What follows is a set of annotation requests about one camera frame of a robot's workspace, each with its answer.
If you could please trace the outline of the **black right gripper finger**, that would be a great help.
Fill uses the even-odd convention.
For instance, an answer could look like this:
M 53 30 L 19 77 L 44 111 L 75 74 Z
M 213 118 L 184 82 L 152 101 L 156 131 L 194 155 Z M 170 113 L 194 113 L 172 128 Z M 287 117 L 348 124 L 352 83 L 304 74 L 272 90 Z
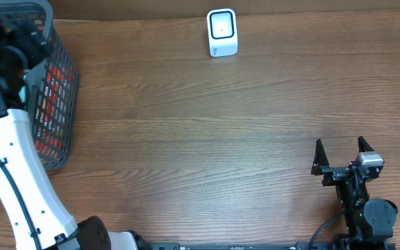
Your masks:
M 315 157 L 313 160 L 313 167 L 318 167 L 318 168 L 329 167 L 329 162 L 324 150 L 324 145 L 320 139 L 318 139 L 315 144 Z
M 358 150 L 360 153 L 374 151 L 374 149 L 367 143 L 363 136 L 358 137 Z

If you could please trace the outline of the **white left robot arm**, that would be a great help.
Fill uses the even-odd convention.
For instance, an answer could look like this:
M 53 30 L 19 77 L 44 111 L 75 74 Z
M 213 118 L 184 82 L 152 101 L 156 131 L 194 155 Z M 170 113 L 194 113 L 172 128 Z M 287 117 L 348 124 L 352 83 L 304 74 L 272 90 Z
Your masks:
M 47 171 L 69 155 L 78 71 L 46 1 L 0 1 L 0 200 L 18 249 L 146 249 L 96 216 L 77 222 Z

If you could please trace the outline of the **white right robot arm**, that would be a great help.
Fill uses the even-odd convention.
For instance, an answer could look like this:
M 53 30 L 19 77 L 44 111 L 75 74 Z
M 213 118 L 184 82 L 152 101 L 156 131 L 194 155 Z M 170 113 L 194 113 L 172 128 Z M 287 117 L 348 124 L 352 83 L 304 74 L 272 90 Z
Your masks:
M 323 176 L 323 186 L 334 186 L 342 204 L 342 212 L 324 222 L 312 235 L 309 249 L 395 249 L 388 240 L 393 236 L 398 208 L 387 199 L 372 199 L 366 184 L 380 176 L 385 161 L 364 139 L 358 137 L 359 153 L 346 167 L 332 167 L 321 140 L 315 144 L 311 174 Z M 333 241 L 319 246 L 319 233 L 343 217 L 347 232 L 337 234 Z

